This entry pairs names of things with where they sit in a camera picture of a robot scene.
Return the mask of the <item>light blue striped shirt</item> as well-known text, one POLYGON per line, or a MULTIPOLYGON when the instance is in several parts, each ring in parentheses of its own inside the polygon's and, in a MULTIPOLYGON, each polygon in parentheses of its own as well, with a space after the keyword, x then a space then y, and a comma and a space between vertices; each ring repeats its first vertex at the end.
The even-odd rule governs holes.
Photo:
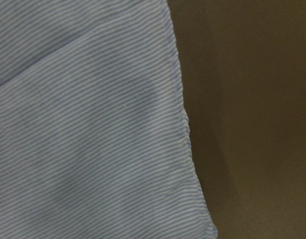
POLYGON ((0 0, 0 239, 215 239, 165 0, 0 0))

